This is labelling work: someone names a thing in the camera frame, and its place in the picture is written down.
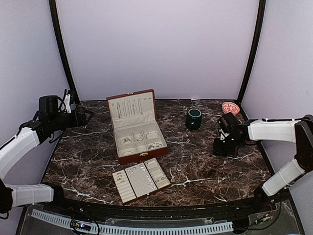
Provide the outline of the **red wooden jewelry box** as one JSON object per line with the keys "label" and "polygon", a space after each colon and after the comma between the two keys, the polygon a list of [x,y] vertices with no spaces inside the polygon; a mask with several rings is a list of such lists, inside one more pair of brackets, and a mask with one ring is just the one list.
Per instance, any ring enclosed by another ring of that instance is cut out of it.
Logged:
{"label": "red wooden jewelry box", "polygon": [[[166,140],[157,123],[155,91],[153,89],[107,97],[108,109],[117,149],[118,161],[125,165],[167,155]],[[145,134],[156,130],[159,137],[147,140]],[[133,142],[121,145],[124,137],[131,137]],[[163,147],[148,150],[154,142]],[[129,156],[122,156],[125,151],[132,151]]]}

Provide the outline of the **red jewelry tray insert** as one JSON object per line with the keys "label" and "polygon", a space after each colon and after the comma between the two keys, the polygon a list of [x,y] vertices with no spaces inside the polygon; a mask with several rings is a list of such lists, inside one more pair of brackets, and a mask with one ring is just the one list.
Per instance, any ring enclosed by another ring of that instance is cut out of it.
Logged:
{"label": "red jewelry tray insert", "polygon": [[124,205],[171,185],[155,158],[117,171],[112,176]]}

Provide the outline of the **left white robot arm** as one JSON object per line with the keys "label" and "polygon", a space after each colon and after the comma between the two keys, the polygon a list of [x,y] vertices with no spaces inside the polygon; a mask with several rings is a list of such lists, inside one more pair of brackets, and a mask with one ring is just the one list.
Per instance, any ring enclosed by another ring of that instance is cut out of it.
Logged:
{"label": "left white robot arm", "polygon": [[61,186],[46,184],[9,185],[3,182],[10,169],[28,152],[36,148],[56,131],[86,126],[94,113],[79,107],[67,111],[37,111],[34,118],[21,124],[19,131],[0,147],[0,212],[9,214],[14,207],[47,202],[58,213],[66,213],[69,203]]}

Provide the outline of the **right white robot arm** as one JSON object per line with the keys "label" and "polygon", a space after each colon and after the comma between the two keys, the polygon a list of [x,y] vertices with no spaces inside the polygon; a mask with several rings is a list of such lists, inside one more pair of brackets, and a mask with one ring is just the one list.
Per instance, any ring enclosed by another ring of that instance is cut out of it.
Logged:
{"label": "right white robot arm", "polygon": [[217,120],[219,137],[214,139],[213,153],[216,156],[238,155],[239,147],[250,141],[261,142],[270,162],[274,157],[285,165],[258,186],[250,200],[250,209],[261,212],[271,197],[313,170],[313,117],[305,115],[290,119],[249,119],[241,122],[232,113],[224,114]]}

